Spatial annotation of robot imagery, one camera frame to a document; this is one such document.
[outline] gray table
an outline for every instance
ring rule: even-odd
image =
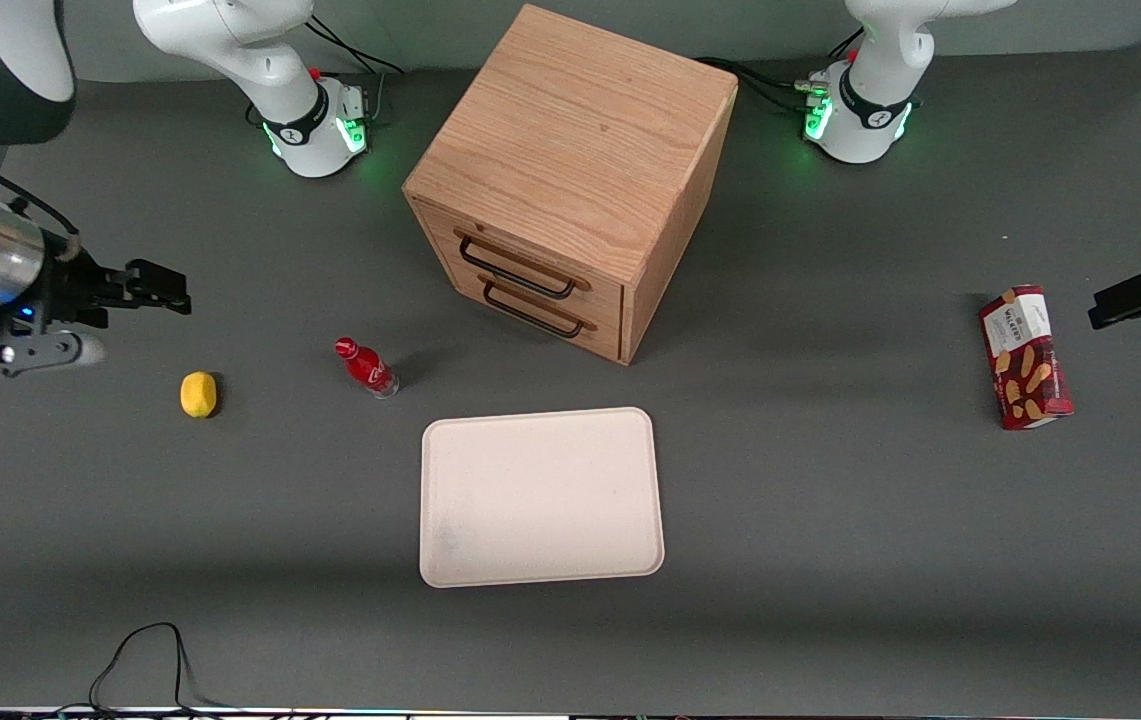
[[[804,65],[777,68],[799,72]],[[82,88],[14,179],[196,313],[113,315],[107,364],[0,382],[0,703],[71,702],[170,618],[242,705],[1141,715],[1141,49],[940,59],[903,145],[840,167],[745,92],[632,369],[455,296],[398,186],[469,82],[388,82],[373,152],[291,177],[228,83]],[[1046,288],[1078,415],[1002,432],[977,297]],[[373,402],[353,334],[408,387]],[[178,382],[222,373],[186,419]],[[650,579],[436,591],[438,418],[637,405]],[[167,703],[145,637],[105,698]]]

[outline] drawer handle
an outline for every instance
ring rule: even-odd
[[[519,284],[519,286],[525,288],[525,290],[529,290],[531,292],[537,292],[540,296],[551,297],[552,300],[565,300],[566,297],[570,297],[570,291],[574,291],[573,280],[567,280],[566,288],[564,290],[557,291],[552,290],[551,288],[543,288],[542,284],[539,284],[537,282],[528,281],[521,277],[521,275],[516,275],[510,272],[507,272],[505,269],[500,268],[500,266],[494,265],[492,262],[487,262],[486,260],[483,260],[480,258],[474,258],[474,256],[468,254],[468,249],[472,244],[474,244],[474,238],[470,238],[468,236],[464,236],[464,241],[459,243],[459,253],[464,257],[464,260],[467,260],[471,265],[477,265],[478,268],[480,269],[489,270],[491,273],[496,274],[499,277],[505,280],[507,282],[510,282],[512,284]]]
[[[542,319],[535,318],[534,315],[529,315],[528,313],[523,313],[521,310],[516,309],[516,307],[512,307],[507,302],[494,300],[493,297],[489,296],[489,291],[492,290],[494,290],[494,283],[486,281],[486,290],[482,291],[482,297],[486,299],[486,302],[488,305],[497,307],[500,310],[505,312],[509,315],[512,315],[515,318],[525,319],[526,323],[534,325],[534,327],[541,329],[541,331],[550,332],[557,337],[565,338],[565,340],[574,340],[575,337],[578,337],[580,332],[583,332],[583,326],[584,326],[583,319],[578,319],[578,322],[575,322],[573,331],[564,331],[564,329],[557,327],[552,323],[547,323],[543,322]]]

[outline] lemon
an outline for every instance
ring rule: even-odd
[[[215,389],[215,375],[210,373],[192,373],[183,379],[178,391],[178,402],[183,411],[194,418],[209,418],[215,413],[219,393]]]

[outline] plastic tray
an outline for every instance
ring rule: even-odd
[[[423,432],[419,574],[437,588],[648,575],[663,563],[637,407],[438,420]]]

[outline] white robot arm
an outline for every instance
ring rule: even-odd
[[[0,0],[0,145],[58,135],[71,118],[73,91],[54,0]],[[5,178],[0,183],[21,191]],[[58,219],[64,234],[32,223],[23,213],[26,200],[0,202],[0,375],[102,357],[92,335],[49,332],[50,323],[106,327],[108,307],[191,313],[181,274],[144,260],[119,272],[102,268],[66,218],[27,197]]]
[[[288,168],[318,178],[365,149],[365,99],[359,88],[314,78],[285,42],[268,42],[311,13],[311,0],[135,0],[135,19],[152,45],[235,82]]]
[[[806,138],[843,163],[871,163],[903,137],[912,91],[934,58],[926,23],[982,15],[1015,0],[845,0],[863,23],[864,40],[853,63],[839,59],[811,73],[826,88],[812,98]]]

